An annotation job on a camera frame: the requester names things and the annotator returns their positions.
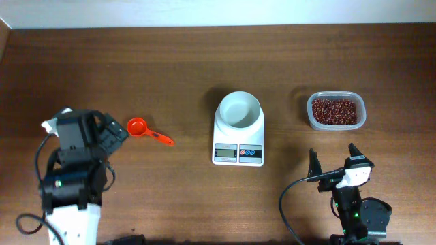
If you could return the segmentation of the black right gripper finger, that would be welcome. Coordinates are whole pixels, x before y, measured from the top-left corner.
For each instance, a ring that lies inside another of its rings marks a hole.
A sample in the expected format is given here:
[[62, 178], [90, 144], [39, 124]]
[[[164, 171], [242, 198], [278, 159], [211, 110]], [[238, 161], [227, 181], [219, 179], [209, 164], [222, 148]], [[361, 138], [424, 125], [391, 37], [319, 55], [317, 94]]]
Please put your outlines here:
[[323, 174], [320, 161], [317, 157], [316, 151], [314, 149], [309, 150], [309, 168], [308, 168], [308, 174], [307, 177], [308, 182], [316, 182], [318, 181], [319, 177]]
[[363, 157], [363, 154], [359, 151], [359, 149], [357, 149], [357, 147], [353, 143], [350, 143], [348, 145], [348, 150], [351, 159], [361, 159]]

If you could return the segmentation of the orange measuring scoop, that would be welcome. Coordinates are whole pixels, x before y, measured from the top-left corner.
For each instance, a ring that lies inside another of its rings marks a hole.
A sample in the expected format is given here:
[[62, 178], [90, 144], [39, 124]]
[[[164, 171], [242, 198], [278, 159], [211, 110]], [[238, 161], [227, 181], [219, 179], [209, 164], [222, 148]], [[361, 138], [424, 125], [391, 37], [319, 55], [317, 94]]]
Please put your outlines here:
[[142, 136], [150, 136], [151, 138], [165, 144], [168, 146], [174, 146], [175, 141], [171, 138], [160, 134], [158, 132], [152, 131], [148, 128], [146, 121], [143, 118], [133, 118], [129, 120], [127, 123], [127, 132], [132, 137], [142, 137]]

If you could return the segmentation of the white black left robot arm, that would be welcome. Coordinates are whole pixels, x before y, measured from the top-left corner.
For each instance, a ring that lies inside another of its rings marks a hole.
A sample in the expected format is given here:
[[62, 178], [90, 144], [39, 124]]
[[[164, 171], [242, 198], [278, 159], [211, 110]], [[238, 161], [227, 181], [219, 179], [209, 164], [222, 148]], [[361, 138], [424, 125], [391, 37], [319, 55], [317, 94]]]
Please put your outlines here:
[[109, 157], [128, 132], [109, 114], [65, 108], [41, 126], [59, 139], [39, 185], [51, 244], [96, 244]]

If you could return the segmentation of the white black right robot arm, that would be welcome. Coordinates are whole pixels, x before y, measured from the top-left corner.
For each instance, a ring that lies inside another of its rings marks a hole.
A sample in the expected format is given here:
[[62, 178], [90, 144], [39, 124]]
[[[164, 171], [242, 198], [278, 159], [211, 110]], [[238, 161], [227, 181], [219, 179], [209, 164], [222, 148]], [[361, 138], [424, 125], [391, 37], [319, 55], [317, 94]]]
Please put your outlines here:
[[332, 235], [329, 244], [379, 244], [387, 236], [392, 207], [373, 197], [362, 198], [359, 188], [370, 180], [374, 163], [351, 143], [344, 166], [323, 172], [314, 149], [309, 150], [309, 182], [318, 183], [318, 191], [332, 193], [330, 207], [337, 210], [343, 233]]

